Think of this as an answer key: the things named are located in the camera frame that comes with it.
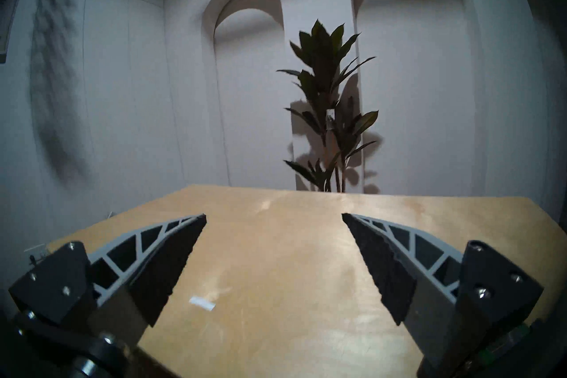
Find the arched wall niche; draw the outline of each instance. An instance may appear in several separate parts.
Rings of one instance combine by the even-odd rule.
[[[360,28],[358,19],[359,19],[359,12],[361,10],[361,6],[363,5],[365,0],[351,0],[352,1],[352,9],[353,9],[353,19],[354,19],[354,28],[356,32],[361,32],[363,29]],[[480,196],[483,195],[485,192],[485,179],[486,179],[486,113],[487,113],[487,104],[486,104],[486,90],[485,90],[485,83],[484,83],[484,60],[483,60],[483,51],[481,49],[481,42],[480,42],[480,31],[479,31],[479,23],[478,18],[476,16],[476,11],[474,7],[474,3],[472,0],[460,0],[463,5],[463,13],[465,18],[464,26],[466,27],[465,33],[466,37],[468,37],[468,44],[466,47],[466,56],[470,58],[470,81],[471,81],[471,88],[472,88],[472,109],[471,109],[471,117],[472,117],[472,133],[473,139],[471,140],[472,145],[470,146],[470,155],[472,155],[471,162],[467,165],[468,170],[466,171],[470,174],[470,177],[467,176],[468,183],[461,184],[457,187],[456,193],[446,193],[446,195],[465,195],[465,196]],[[359,40],[357,41],[356,49],[357,55],[361,57],[368,57],[371,55],[377,55],[377,53],[361,53],[361,44],[363,43],[364,35],[362,35]],[[368,102],[371,99],[366,99],[367,96],[370,96],[373,93],[372,88],[369,86],[368,82],[365,81],[365,71],[370,71],[372,66],[370,64],[365,65],[361,68],[361,75],[360,75],[360,92],[362,94],[362,110],[368,111],[373,110],[376,108],[371,108],[372,103],[369,104]],[[369,130],[368,135],[372,138],[369,140],[374,139],[376,137],[376,133],[380,133],[380,125],[381,125],[381,118],[378,118],[378,122],[371,130]],[[384,139],[384,144],[382,144],[381,148],[386,148],[388,146],[388,139]],[[384,172],[386,169],[374,169],[377,164],[377,159],[375,155],[375,151],[372,149],[365,151],[363,157],[363,178],[364,178],[364,185],[365,185],[365,192],[383,192],[381,188],[379,188],[379,174],[380,172]]]
[[[209,122],[221,184],[293,189],[282,166],[290,154],[289,105],[276,73],[284,56],[280,0],[211,0],[202,48]]]

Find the potted plant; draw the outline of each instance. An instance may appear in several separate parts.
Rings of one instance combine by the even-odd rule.
[[[296,161],[287,161],[294,171],[322,192],[331,192],[331,178],[335,173],[338,192],[345,191],[345,171],[349,159],[375,141],[358,146],[361,135],[378,118],[378,111],[366,114],[354,114],[354,99],[346,101],[338,96],[340,84],[345,81],[362,64],[374,59],[375,56],[349,68],[357,60],[355,58],[345,68],[340,70],[341,61],[346,57],[359,34],[352,35],[344,44],[342,36],[344,25],[338,26],[330,35],[317,20],[311,29],[311,34],[299,32],[299,46],[290,41],[295,55],[310,67],[307,70],[278,70],[295,76],[294,82],[309,104],[311,111],[299,112],[286,108],[295,116],[301,118],[318,135],[323,144],[325,169],[321,166],[321,157],[315,165],[310,161],[307,167]]]

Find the dark green leaf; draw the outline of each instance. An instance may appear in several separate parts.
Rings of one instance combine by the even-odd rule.
[[[330,39],[333,41],[333,51],[337,53],[342,44],[342,35],[345,33],[345,25],[338,26],[333,33],[330,34]]]
[[[300,117],[306,124],[308,124],[311,129],[315,131],[315,134],[320,135],[321,130],[319,129],[319,125],[315,116],[313,116],[309,111],[304,111],[300,113],[299,111],[294,110],[293,108],[284,108],[285,110],[289,111],[291,114]]]
[[[289,42],[289,45],[291,46],[291,49],[293,50],[293,53],[295,53],[295,55],[301,59],[306,65],[310,66],[311,60],[309,59],[308,56],[305,56],[303,53],[303,50],[301,50],[300,47],[298,47],[297,45],[295,45],[293,42]]]
[[[311,38],[311,35],[306,32],[299,32],[299,43],[301,44],[301,50],[303,55],[309,60],[309,66],[313,64],[313,52],[315,51],[315,41]]]
[[[313,28],[311,29],[311,36],[316,37],[317,34],[319,33],[319,29],[321,27],[323,27],[323,26],[321,25],[319,20],[315,21],[315,24],[313,25]]]
[[[358,151],[363,150],[365,147],[367,147],[368,145],[373,144],[373,143],[376,143],[376,140],[373,140],[373,141],[371,141],[371,142],[365,143],[365,144],[363,144],[362,146],[356,148],[356,149],[353,150],[350,154],[348,154],[348,155],[345,157],[345,159],[347,159],[347,158],[349,158],[349,157],[352,157],[352,156],[353,156],[354,154],[356,154]]]
[[[356,124],[358,123],[358,121],[362,118],[362,114],[359,114],[357,116],[354,116],[354,118],[352,119],[352,121],[350,122],[349,127],[347,128],[347,131],[352,133],[354,131],[354,127],[356,126]]]
[[[313,183],[314,185],[317,185],[315,178],[313,178],[313,175],[311,175],[311,173],[309,172],[308,169],[304,168],[299,163],[296,163],[294,161],[287,161],[287,160],[284,160],[284,161],[286,162],[286,164],[289,167],[291,167],[294,171],[296,171],[299,175],[301,175],[307,181],[309,181],[310,183]]]
[[[338,157],[339,157],[340,155],[341,155],[341,152],[340,152],[340,151],[337,152],[337,153],[334,155],[333,159],[332,159],[332,160],[330,161],[330,163],[329,163],[329,167],[327,168],[326,172],[329,172],[329,171],[330,171],[329,173],[330,173],[331,175],[333,174],[334,167],[337,165],[337,160],[338,160]]]
[[[309,102],[314,102],[317,99],[317,88],[315,85],[315,78],[308,71],[301,70],[297,76],[301,82],[301,89]]]
[[[358,59],[358,58],[355,58],[355,59],[354,59],[350,64],[348,64],[348,65],[346,66],[346,68],[341,72],[341,74],[338,76],[337,80],[334,81],[333,87],[332,87],[331,91],[333,91],[335,88],[337,88],[337,87],[342,83],[342,81],[344,81],[344,80],[345,80],[346,78],[348,78],[353,72],[355,72],[358,67],[360,67],[362,64],[365,64],[366,62],[368,62],[368,61],[374,59],[375,57],[376,57],[376,56],[372,56],[371,58],[368,58],[367,60],[365,60],[364,62],[361,62],[361,63],[358,64],[355,68],[353,68],[352,70],[350,70],[350,71],[347,72],[346,69],[347,69],[348,67],[350,67],[350,64],[352,64],[356,59]]]
[[[291,76],[299,76],[300,73],[297,70],[276,70],[276,71],[281,71],[283,73],[291,74]]]
[[[364,131],[366,131],[369,127],[371,127],[374,124],[377,118],[378,118],[378,111],[371,111],[369,113],[366,113],[356,123],[354,127],[353,135],[355,137],[361,135]]]
[[[355,68],[353,68],[352,70],[350,70],[350,71],[348,71],[347,73],[345,73],[343,80],[345,80],[346,78],[348,78],[348,77],[353,73],[353,71],[355,71],[358,67],[360,67],[361,65],[367,63],[367,62],[370,61],[370,60],[373,60],[375,57],[376,57],[376,56],[372,56],[371,58],[368,58],[367,60],[365,60],[365,61],[361,62],[360,64],[358,64],[358,65],[357,65]]]
[[[346,41],[343,46],[337,50],[337,60],[341,60],[343,59],[348,52],[350,51],[350,48],[352,47],[352,45],[354,44],[354,41],[356,41],[356,39],[358,38],[358,35],[360,35],[360,33],[357,33],[356,35],[352,35],[348,41]]]
[[[303,120],[305,120],[306,123],[309,126],[311,126],[311,128],[315,131],[315,133],[320,134],[321,130],[319,128],[319,124],[317,123],[317,119],[315,118],[315,116],[309,111],[303,111],[301,115],[303,116]]]

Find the black finger pad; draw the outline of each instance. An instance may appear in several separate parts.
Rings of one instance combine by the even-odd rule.
[[[129,286],[136,307],[150,326],[154,326],[173,293],[187,258],[207,223],[200,215],[163,242],[141,268]]]
[[[396,325],[408,314],[417,280],[396,258],[391,244],[372,228],[348,213],[342,220],[349,227],[374,284],[382,294],[382,304],[390,311]]]

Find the white wall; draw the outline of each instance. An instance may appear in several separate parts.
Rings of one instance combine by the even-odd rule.
[[[212,93],[207,80],[211,66],[204,65],[201,57],[202,14],[209,1],[165,0],[166,46],[171,86],[176,96],[174,106],[180,121],[178,129],[200,127],[199,131],[179,133],[187,183],[216,182],[221,175],[217,164],[199,159],[193,152],[195,145],[203,155],[222,149],[219,145],[222,136],[215,134],[217,116],[214,110],[201,105],[207,93]],[[384,137],[383,152],[387,152],[389,145],[397,144],[399,151],[407,148],[404,152],[408,154],[403,161],[403,172],[400,171],[404,174],[403,181],[396,182],[389,177],[396,174],[393,160],[381,163],[380,154],[375,153],[365,166],[367,174],[375,174],[368,186],[384,187],[382,193],[527,196],[558,219],[553,205],[561,203],[563,196],[557,190],[551,202],[552,197],[543,195],[543,188],[557,177],[546,173],[548,117],[557,121],[564,116],[559,114],[560,107],[550,104],[552,97],[545,86],[540,44],[528,2],[461,2],[462,11],[458,10],[456,0],[450,0],[438,10],[437,3],[434,7],[430,4],[422,15],[410,12],[409,8],[401,10],[395,19],[390,9],[385,11],[386,20],[393,27],[386,28],[378,18],[374,19],[374,25],[367,25],[369,20],[362,23],[363,36],[358,45],[361,55],[366,52],[384,56],[361,68],[363,108],[381,110],[373,133]],[[297,42],[298,31],[310,29],[315,19],[328,29],[346,23],[347,35],[354,31],[351,0],[281,0],[281,3],[287,40]],[[446,18],[436,15],[441,11],[447,14]],[[451,35],[443,28],[444,19]],[[423,28],[432,24],[435,31]],[[386,40],[378,38],[379,32],[385,32]],[[413,35],[417,35],[415,46],[411,45]],[[423,46],[425,40],[428,49],[423,53],[418,46]],[[397,73],[393,63],[385,66],[387,59],[393,58],[392,52],[384,52],[389,41],[413,56],[405,62],[396,60]],[[378,66],[387,68],[379,72]],[[289,47],[281,67],[301,67]],[[420,70],[425,77],[419,77]],[[388,96],[387,91],[395,89],[396,78],[403,80],[406,87],[414,78],[422,86],[420,94],[408,97],[410,103],[406,108],[416,109],[409,120],[403,120],[402,113],[396,119],[388,116],[388,105],[394,95]],[[457,83],[450,87],[452,81]],[[293,100],[301,97],[295,92]],[[443,92],[443,96],[441,101],[433,103],[431,99],[436,92]],[[435,104],[435,114],[416,106],[424,98],[427,105]],[[406,123],[412,126],[402,133],[400,127]],[[444,140],[443,147],[437,149],[436,145]],[[293,146],[295,157],[310,148],[304,136],[294,136]],[[427,157],[420,160],[418,156]],[[187,163],[193,164],[190,170]],[[361,174],[359,170],[349,191],[362,190],[366,182]],[[560,185],[564,185],[565,176],[559,179]]]
[[[19,0],[0,64],[2,288],[25,248],[185,185],[166,62],[163,0],[73,0],[69,65],[86,178],[63,185],[34,132],[29,98],[36,0]]]
[[[471,49],[461,0],[364,0],[357,16],[362,108],[369,130],[366,190],[467,196],[474,148]]]
[[[295,189],[282,160],[291,148],[289,84],[277,73],[284,30],[266,12],[235,12],[217,26],[214,47],[232,186]]]

